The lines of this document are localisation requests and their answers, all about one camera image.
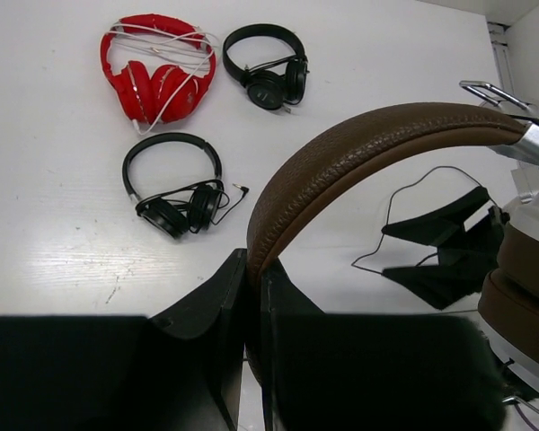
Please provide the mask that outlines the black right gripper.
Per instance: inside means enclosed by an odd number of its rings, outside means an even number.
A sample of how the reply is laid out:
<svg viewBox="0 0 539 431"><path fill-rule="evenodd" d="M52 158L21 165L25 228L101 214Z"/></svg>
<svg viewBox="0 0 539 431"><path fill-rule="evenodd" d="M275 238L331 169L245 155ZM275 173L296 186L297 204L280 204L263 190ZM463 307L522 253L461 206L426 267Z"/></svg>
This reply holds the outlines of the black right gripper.
<svg viewBox="0 0 539 431"><path fill-rule="evenodd" d="M480 293L485 276L497 267L508 214L492 206L469 230L464 222L489 201L488 190L479 186L430 213L385 225L386 236L437 247L437 264L384 268L382 276L437 310Z"/></svg>

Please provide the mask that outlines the brown silver headphones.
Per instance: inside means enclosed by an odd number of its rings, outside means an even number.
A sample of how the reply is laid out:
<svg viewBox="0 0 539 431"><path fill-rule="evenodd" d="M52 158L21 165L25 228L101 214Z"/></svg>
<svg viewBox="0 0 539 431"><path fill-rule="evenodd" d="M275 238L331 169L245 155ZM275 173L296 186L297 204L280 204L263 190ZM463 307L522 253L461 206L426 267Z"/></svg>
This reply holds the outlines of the brown silver headphones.
<svg viewBox="0 0 539 431"><path fill-rule="evenodd" d="M309 418L472 418L501 427L504 372L539 391L539 101L478 81L478 105L405 103L323 131L270 178L248 223L246 352L260 384L261 278L279 260L323 312L308 325ZM382 234L483 186L508 214L480 293L437 310L382 276L437 247Z"/></svg>

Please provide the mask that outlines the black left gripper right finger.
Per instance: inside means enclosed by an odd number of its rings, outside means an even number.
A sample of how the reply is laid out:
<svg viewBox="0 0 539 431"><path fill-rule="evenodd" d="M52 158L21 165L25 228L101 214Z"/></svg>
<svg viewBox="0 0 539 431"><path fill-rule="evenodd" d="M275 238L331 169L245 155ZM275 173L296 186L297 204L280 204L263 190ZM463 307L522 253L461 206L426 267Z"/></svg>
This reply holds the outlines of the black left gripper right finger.
<svg viewBox="0 0 539 431"><path fill-rule="evenodd" d="M324 312L289 278L279 260L261 278L261 376L267 430L306 430L315 388L308 325Z"/></svg>

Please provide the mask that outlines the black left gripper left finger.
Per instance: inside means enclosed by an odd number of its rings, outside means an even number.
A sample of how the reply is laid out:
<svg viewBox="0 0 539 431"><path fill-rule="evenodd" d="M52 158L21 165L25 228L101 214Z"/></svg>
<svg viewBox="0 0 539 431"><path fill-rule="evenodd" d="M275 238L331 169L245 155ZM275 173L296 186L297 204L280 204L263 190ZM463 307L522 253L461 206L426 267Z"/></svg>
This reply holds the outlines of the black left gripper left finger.
<svg viewBox="0 0 539 431"><path fill-rule="evenodd" d="M149 369L158 430L235 430L241 396L246 252L157 314Z"/></svg>

